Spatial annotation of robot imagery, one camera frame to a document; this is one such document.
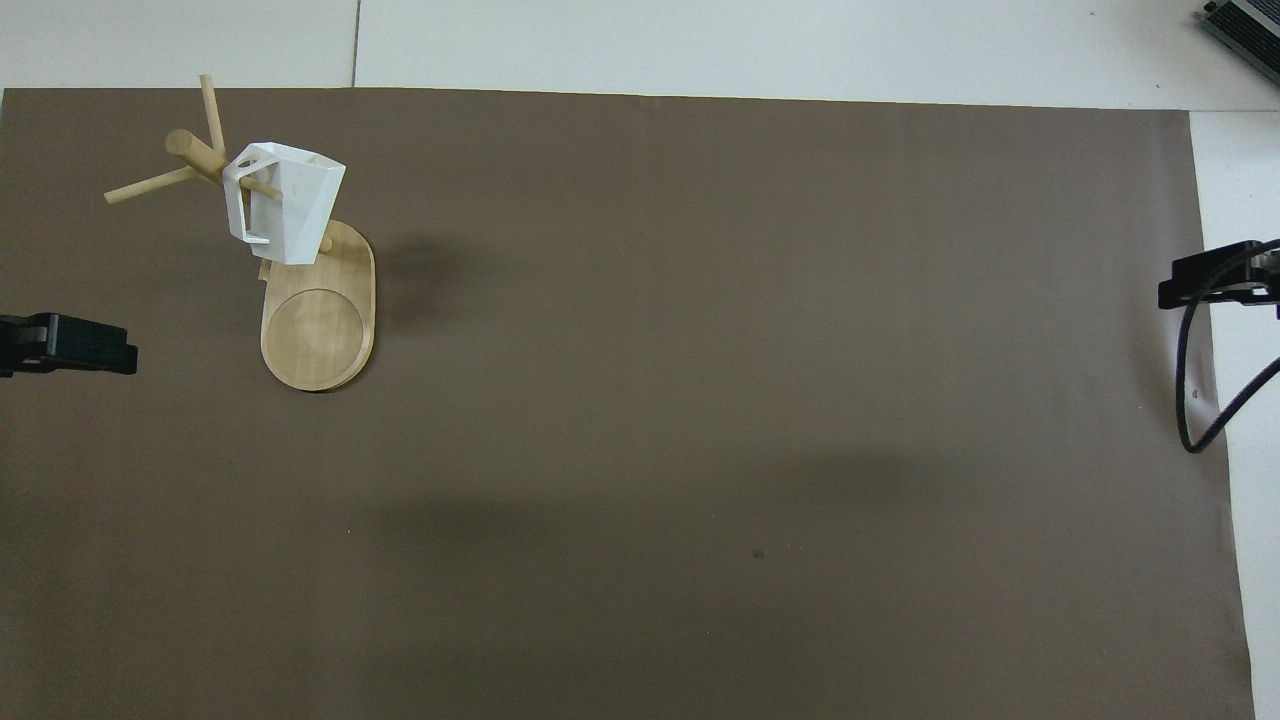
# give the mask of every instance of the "wooden dowel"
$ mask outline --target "wooden dowel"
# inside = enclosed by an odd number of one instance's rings
[[[218,96],[214,95],[214,78],[200,76],[200,92],[205,96],[205,117],[209,119],[209,141],[212,142],[214,152],[221,155],[227,161],[227,141],[223,140],[223,120],[218,114]]]
[[[221,183],[223,165],[227,159],[214,152],[214,149],[205,145],[202,140],[184,129],[175,129],[164,138],[164,149],[170,155],[182,158],[196,172],[215,183]]]
[[[273,200],[284,200],[283,192],[259,179],[248,177],[241,178],[241,187],[243,187],[244,190],[251,190],[253,192],[261,192],[262,195]]]
[[[192,168],[178,168],[177,170],[170,170],[163,176],[156,176],[154,178],[147,178],[145,181],[138,181],[133,184],[127,184],[124,187],[104,192],[102,197],[106,199],[108,204],[116,204],[122,200],[129,200],[131,197],[137,197],[151,192],[152,190],[160,190],[161,187],[168,187],[170,184],[177,184],[182,181],[191,179],[196,177],[197,173]]]

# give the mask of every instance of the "wooden stand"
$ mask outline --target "wooden stand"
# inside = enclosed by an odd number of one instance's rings
[[[262,360],[282,383],[335,389],[374,350],[374,254],[362,234],[329,220],[329,251],[311,265],[262,261]]]

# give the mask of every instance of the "oval wooden tray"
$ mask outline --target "oval wooden tray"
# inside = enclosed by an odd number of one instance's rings
[[[311,265],[262,261],[262,360],[282,383],[335,389],[374,350],[374,252],[351,225],[329,220],[329,251]]]

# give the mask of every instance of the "wooden mug tree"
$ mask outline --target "wooden mug tree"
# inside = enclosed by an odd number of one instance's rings
[[[362,234],[329,219],[346,168],[274,142],[227,159],[218,99],[200,76],[210,145],[188,131],[165,137],[186,167],[104,196],[110,204],[202,178],[223,187],[230,232],[262,259],[262,360],[284,384],[311,392],[355,378],[374,346],[374,255]]]

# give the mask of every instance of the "black cable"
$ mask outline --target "black cable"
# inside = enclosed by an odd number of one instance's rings
[[[1261,373],[1249,380],[1249,384],[1244,386],[1244,389],[1236,395],[1231,402],[1226,406],[1226,410],[1210,423],[1208,429],[1204,430],[1204,436],[1198,441],[1192,442],[1190,433],[1187,429],[1187,336],[1190,333],[1192,318],[1196,316],[1196,307],[1204,300],[1204,296],[1213,290],[1217,281],[1222,278],[1226,273],[1234,270],[1236,266],[1243,265],[1248,260],[1262,255],[1263,252],[1270,252],[1272,250],[1280,249],[1280,240],[1272,240],[1270,242],[1263,242],[1262,245],[1251,247],[1242,251],[1225,260],[1221,265],[1213,269],[1212,273],[1204,278],[1203,284],[1192,296],[1190,302],[1187,304],[1187,311],[1183,314],[1183,324],[1178,329],[1178,363],[1176,363],[1176,383],[1174,388],[1174,409],[1178,413],[1178,437],[1183,441],[1183,447],[1187,452],[1201,452],[1208,443],[1213,442],[1226,423],[1244,406],[1244,404],[1253,397],[1253,393],[1280,373],[1280,357],[1272,360]]]

